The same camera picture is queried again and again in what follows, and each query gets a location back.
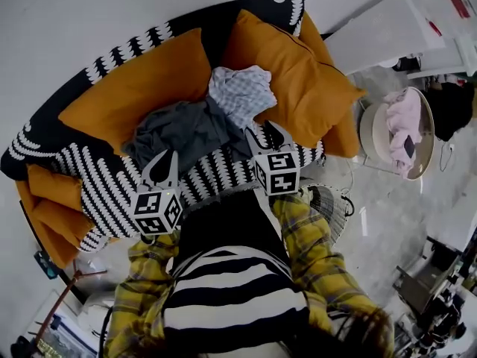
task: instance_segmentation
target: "white wall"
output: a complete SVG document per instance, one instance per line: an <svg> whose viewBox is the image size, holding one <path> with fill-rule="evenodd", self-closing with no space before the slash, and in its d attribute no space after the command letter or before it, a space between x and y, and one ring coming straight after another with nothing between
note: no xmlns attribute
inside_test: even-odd
<svg viewBox="0 0 477 358"><path fill-rule="evenodd" d="M151 26L228 0L0 0L0 149L33 112L98 55ZM378 0L308 0L327 32ZM0 176L0 350L22 333L51 287L13 186Z"/></svg>

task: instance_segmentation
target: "orange pillow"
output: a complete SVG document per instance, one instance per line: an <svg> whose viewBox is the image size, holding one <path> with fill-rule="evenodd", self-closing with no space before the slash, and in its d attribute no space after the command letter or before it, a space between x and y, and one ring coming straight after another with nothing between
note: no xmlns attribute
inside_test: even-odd
<svg viewBox="0 0 477 358"><path fill-rule="evenodd" d="M36 164L28 165L28 184L32 195L46 198L82 212L81 179L55 174Z"/></svg>
<svg viewBox="0 0 477 358"><path fill-rule="evenodd" d="M47 199L38 203L33 215L75 247L80 246L81 240L94 227L83 213Z"/></svg>
<svg viewBox="0 0 477 358"><path fill-rule="evenodd" d="M321 38L320 32L313 23L312 18L307 12L303 14L301 22L300 41L306 44L315 53L316 60L328 65L335 65L333 59L328 52L325 42Z"/></svg>
<svg viewBox="0 0 477 358"><path fill-rule="evenodd" d="M67 242L63 236L54 232L40 220L37 220L33 214L33 209L37 202L40 201L40 198L31 194L27 181L17 181L16 188L22 199L23 208L25 209L28 220L30 220L33 232L38 237L38 240L46 250L46 253L48 253L53 260L53 263L58 268L64 269L74 258L76 258L79 250Z"/></svg>
<svg viewBox="0 0 477 358"><path fill-rule="evenodd" d="M206 94L211 69L200 29L170 39L111 71L60 115L65 125L108 142L116 154L151 112Z"/></svg>
<svg viewBox="0 0 477 358"><path fill-rule="evenodd" d="M338 70L320 64L299 39L246 10L240 12L233 26L222 65L235 70L258 65L270 71L270 87L278 105L255 120L278 123L305 147L316 147L364 95Z"/></svg>

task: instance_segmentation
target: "towel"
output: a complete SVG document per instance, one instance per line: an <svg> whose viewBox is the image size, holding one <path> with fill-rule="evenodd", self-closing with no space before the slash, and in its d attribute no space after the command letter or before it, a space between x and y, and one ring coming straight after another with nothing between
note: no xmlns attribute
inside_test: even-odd
<svg viewBox="0 0 477 358"><path fill-rule="evenodd" d="M386 112L386 123L389 131L393 134L390 144L391 159L395 162L401 176L407 176L414 166L415 153L409 157L404 148L408 136L414 144L423 138L419 132L420 123L420 96L414 89L406 88L399 92L392 92L385 96L389 104Z"/></svg>
<svg viewBox="0 0 477 358"><path fill-rule="evenodd" d="M244 70L212 71L209 95L240 129L253 128L253 118L277 104L270 90L271 73L257 65Z"/></svg>

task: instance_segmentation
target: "black and white striped shirt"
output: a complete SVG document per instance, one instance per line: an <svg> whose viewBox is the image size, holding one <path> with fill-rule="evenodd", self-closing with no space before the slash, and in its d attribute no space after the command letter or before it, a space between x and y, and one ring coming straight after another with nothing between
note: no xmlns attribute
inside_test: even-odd
<svg viewBox="0 0 477 358"><path fill-rule="evenodd" d="M291 338L308 324L302 292L275 256L244 246L216 248L174 270L164 306L171 344L222 353Z"/></svg>

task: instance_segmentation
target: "yellow plaid shirt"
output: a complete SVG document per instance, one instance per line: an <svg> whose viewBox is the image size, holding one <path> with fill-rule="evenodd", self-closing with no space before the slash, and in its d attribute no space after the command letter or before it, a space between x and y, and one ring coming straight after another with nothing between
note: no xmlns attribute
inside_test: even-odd
<svg viewBox="0 0 477 358"><path fill-rule="evenodd" d="M326 220L296 195L280 196L272 211L282 227L294 282L305 292L311 326L332 333L330 310L372 314L377 306L347 273L343 257L331 251ZM178 238L159 237L153 245L138 242L129 250L130 275L116 289L116 300L106 339L106 357L134 357L138 347L164 340L162 306L174 279L165 272L177 255ZM392 353L392 327L383 336Z"/></svg>

